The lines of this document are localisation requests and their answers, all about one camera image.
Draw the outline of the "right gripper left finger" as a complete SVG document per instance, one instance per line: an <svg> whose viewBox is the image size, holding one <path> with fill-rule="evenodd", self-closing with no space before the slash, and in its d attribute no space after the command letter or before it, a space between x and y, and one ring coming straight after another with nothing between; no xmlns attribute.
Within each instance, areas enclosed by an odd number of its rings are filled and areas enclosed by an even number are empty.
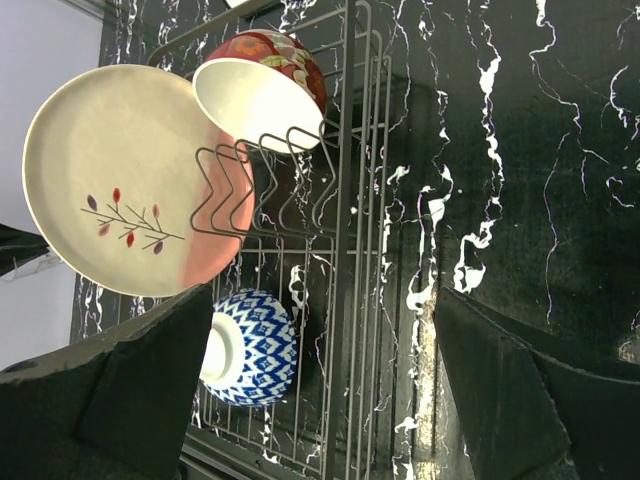
<svg viewBox="0 0 640 480"><path fill-rule="evenodd" d="M211 309L211 286L193 287L2 370L2 478L173 478Z"/></svg>

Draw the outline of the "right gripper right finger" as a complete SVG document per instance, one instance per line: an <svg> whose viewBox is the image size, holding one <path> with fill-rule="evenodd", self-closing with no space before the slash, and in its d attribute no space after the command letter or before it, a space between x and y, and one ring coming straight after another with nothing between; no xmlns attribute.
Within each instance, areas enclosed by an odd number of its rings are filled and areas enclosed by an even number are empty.
<svg viewBox="0 0 640 480"><path fill-rule="evenodd" d="M449 288L434 323L476 478L638 478L638 365Z"/></svg>

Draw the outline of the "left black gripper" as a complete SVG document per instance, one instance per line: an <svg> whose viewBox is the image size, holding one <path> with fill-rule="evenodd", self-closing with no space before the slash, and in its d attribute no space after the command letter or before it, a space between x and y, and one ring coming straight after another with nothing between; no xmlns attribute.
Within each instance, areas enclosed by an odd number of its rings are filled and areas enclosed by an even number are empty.
<svg viewBox="0 0 640 480"><path fill-rule="evenodd" d="M41 235L1 225L2 278L23 278L49 268L49 253Z"/></svg>

